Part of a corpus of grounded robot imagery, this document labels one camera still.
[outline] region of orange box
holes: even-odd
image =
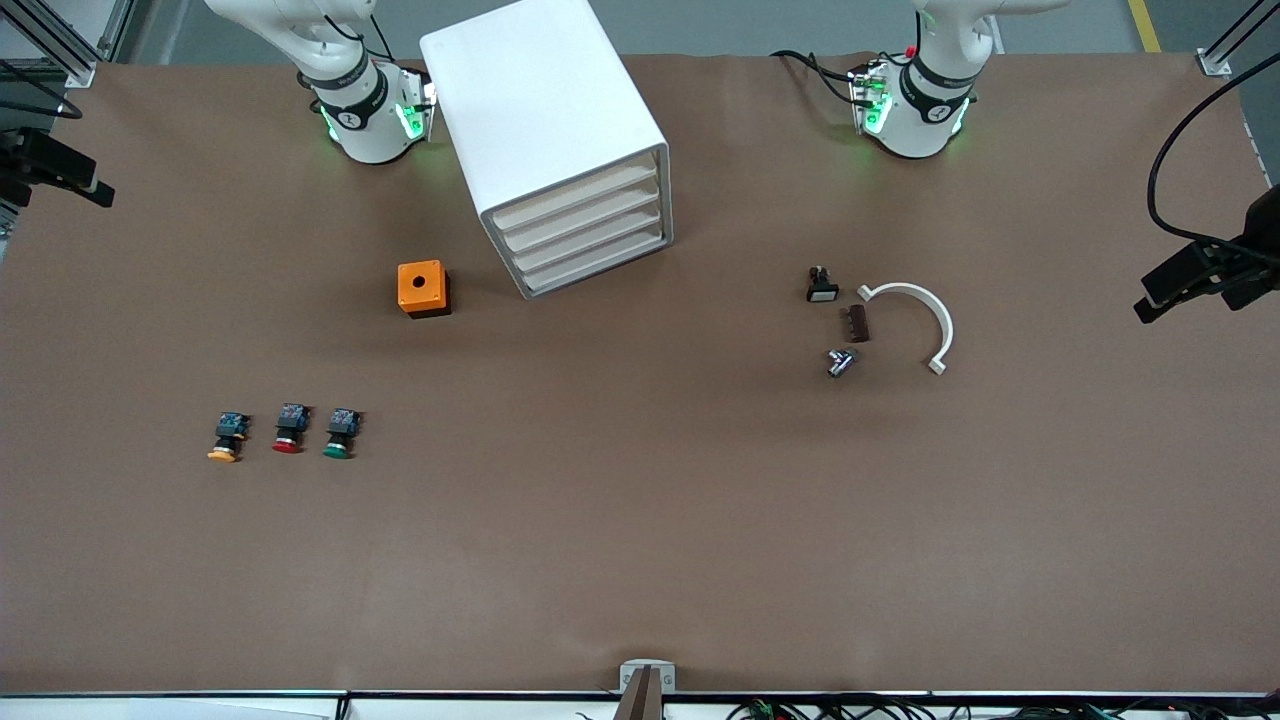
[[[397,272],[396,288],[401,310],[415,320],[453,313],[449,273],[439,260],[406,263]]]

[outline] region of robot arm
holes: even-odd
[[[206,0],[219,15],[243,26],[289,56],[302,74],[334,79],[351,70],[365,47],[349,23],[367,20],[374,0]],[[347,33],[344,37],[329,20]]]
[[[1070,0],[911,0],[920,42],[909,63],[879,63],[855,78],[859,131],[904,158],[928,158],[960,131],[969,91],[991,58],[987,15],[1032,14]]]
[[[375,0],[205,0],[257,33],[302,70],[320,99],[329,136],[352,159],[379,164],[430,135],[435,90],[421,73],[375,63],[351,23]]]

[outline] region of floor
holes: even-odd
[[[417,41],[424,33],[508,1],[384,0],[378,18],[396,55],[420,58]],[[902,47],[915,33],[905,0],[594,0],[591,5],[623,54],[765,55],[792,47],[836,55]],[[201,0],[156,1],[146,22],[150,27],[134,50],[134,61],[283,61],[265,41],[219,18]],[[1142,49],[1124,0],[1075,0],[1052,14],[1004,18],[1001,28],[1010,53]],[[372,35],[370,28],[365,31]]]

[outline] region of white plastic storage box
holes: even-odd
[[[672,241],[669,152],[586,0],[422,36],[480,222],[525,297]]]

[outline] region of brown tabletop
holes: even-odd
[[[676,245],[521,300],[442,142],[343,158],[294,69],[105,67],[58,135],[118,188],[38,190],[0,265],[6,689],[1270,689],[1276,297],[1139,324],[1180,247],[1151,159],[1189,56],[1001,56],[906,161],[777,59],[630,58]],[[1234,99],[1171,220],[1265,188]],[[408,320],[439,258],[456,313]],[[840,380],[809,265],[868,306]],[[282,402],[366,413],[273,452]],[[223,410],[243,461],[205,457]]]

